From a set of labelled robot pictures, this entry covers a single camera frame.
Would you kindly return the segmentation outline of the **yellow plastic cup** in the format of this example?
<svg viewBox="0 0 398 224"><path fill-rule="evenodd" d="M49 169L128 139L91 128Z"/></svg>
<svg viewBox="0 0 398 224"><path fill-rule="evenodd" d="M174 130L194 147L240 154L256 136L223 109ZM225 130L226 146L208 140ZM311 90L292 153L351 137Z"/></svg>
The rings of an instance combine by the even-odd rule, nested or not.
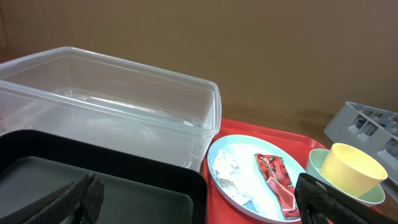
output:
<svg viewBox="0 0 398 224"><path fill-rule="evenodd" d="M336 188L356 198L388 178L387 171L377 160L343 143L332 145L320 173Z"/></svg>

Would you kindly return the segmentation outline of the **mint green bowl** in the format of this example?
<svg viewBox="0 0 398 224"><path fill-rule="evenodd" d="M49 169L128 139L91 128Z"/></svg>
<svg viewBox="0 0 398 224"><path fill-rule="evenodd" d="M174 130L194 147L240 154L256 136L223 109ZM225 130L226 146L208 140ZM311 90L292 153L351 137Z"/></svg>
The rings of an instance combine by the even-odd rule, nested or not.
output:
<svg viewBox="0 0 398 224"><path fill-rule="evenodd" d="M354 197L350 194L345 193L344 191L340 190L338 187L336 187L334 184L332 184L329 180L324 178L324 176L321 175L320 173L320 168L326 159L327 155L329 153L329 150L327 149L313 149L309 153L307 165L306 165L306 172L313 176L314 178L324 182L325 184L329 185L330 187L333 187L334 189L340 191L341 193L351 197L352 199L357 200L358 202L362 203L363 205L367 207L373 207L376 205L379 205L383 203L386 199L385 191L381 187L380 184L375 186L373 189L371 189L369 192L365 193L364 195L360 197Z"/></svg>

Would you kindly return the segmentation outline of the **white napkin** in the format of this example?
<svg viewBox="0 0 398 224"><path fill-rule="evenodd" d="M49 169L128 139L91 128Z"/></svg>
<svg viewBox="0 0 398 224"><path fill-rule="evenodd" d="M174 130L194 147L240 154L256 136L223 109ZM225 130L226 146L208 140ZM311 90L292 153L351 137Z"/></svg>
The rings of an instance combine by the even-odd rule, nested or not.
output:
<svg viewBox="0 0 398 224"><path fill-rule="evenodd" d="M239 204L250 201L251 197L247 190L239 184L241 167L238 161L226 150L218 150L218 155L214 159L213 170L217 183L231 199Z"/></svg>

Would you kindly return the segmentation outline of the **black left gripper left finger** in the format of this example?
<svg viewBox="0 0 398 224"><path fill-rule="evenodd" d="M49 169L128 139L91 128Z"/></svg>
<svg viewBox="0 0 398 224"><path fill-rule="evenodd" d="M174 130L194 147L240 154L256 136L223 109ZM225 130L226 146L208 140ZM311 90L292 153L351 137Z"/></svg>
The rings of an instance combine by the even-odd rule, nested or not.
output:
<svg viewBox="0 0 398 224"><path fill-rule="evenodd" d="M93 173L57 189L51 194L1 218L1 223L94 224L104 202L104 183Z"/></svg>

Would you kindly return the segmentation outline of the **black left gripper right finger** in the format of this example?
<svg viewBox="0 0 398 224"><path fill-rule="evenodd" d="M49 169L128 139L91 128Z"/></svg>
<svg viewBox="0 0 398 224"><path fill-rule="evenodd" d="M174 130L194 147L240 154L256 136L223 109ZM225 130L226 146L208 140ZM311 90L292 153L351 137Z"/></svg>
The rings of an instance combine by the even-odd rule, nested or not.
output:
<svg viewBox="0 0 398 224"><path fill-rule="evenodd" d="M306 173L298 176L295 199L303 224L397 224Z"/></svg>

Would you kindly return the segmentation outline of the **red snack wrapper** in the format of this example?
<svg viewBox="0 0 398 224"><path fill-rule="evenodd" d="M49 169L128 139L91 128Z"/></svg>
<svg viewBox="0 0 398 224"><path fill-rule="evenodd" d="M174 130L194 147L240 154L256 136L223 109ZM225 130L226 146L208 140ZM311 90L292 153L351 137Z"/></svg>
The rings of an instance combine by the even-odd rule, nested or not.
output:
<svg viewBox="0 0 398 224"><path fill-rule="evenodd" d="M295 185L290 179L283 158L255 154L254 158L261 175L275 194L285 219L298 219L300 212L295 200Z"/></svg>

